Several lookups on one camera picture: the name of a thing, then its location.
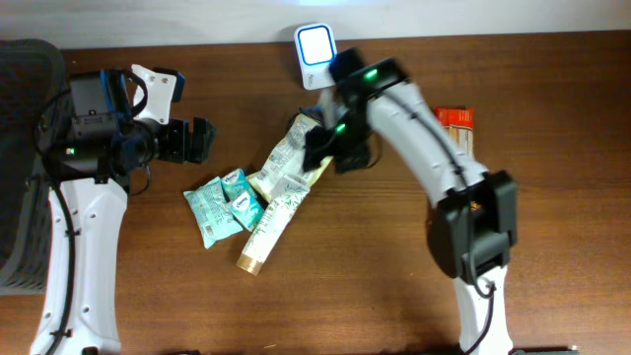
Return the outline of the orange pasta bag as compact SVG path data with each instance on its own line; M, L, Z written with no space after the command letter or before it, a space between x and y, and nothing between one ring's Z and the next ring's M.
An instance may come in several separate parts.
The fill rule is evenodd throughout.
M434 106L432 111L460 150L473 158L474 110L465 106Z

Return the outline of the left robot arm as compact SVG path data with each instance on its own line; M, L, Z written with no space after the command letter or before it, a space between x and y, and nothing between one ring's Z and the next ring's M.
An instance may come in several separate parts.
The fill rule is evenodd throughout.
M205 118L172 119L185 77L134 64L74 74L36 111L35 151L49 185L51 246L33 354L117 354L117 246L132 176L155 160L205 163Z

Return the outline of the white Pantene tube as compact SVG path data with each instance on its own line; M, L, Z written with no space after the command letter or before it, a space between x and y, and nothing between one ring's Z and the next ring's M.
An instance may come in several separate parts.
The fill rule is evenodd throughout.
M271 190L271 200L248 239L236 266L256 276L282 233L293 219L310 188L291 176L283 176Z

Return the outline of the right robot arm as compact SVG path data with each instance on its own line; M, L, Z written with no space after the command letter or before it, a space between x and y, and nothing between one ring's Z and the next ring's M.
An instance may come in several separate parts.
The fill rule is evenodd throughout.
M350 48L327 66L334 91L324 124L306 135L303 169L333 159L338 173L364 169L380 135L425 189L427 243L455 285L462 354L512 354L504 284L517 242L517 184L458 147L421 90L393 58L368 65Z

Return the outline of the cream snack bag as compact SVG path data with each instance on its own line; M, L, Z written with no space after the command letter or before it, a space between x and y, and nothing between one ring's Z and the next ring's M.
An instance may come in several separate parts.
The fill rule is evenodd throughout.
M310 172L303 171L305 158L305 136L320 123L304 113L298 113L286 135L276 144L261 170L247 177L249 184L267 201L275 194L274 188L284 176L311 188L329 166L332 158L320 161L320 167Z

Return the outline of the light teal wipes packet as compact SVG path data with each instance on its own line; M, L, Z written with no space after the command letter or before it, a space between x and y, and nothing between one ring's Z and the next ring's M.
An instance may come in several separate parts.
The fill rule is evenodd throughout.
M206 249L244 229L228 207L219 177L195 190L185 191L183 196L195 217Z

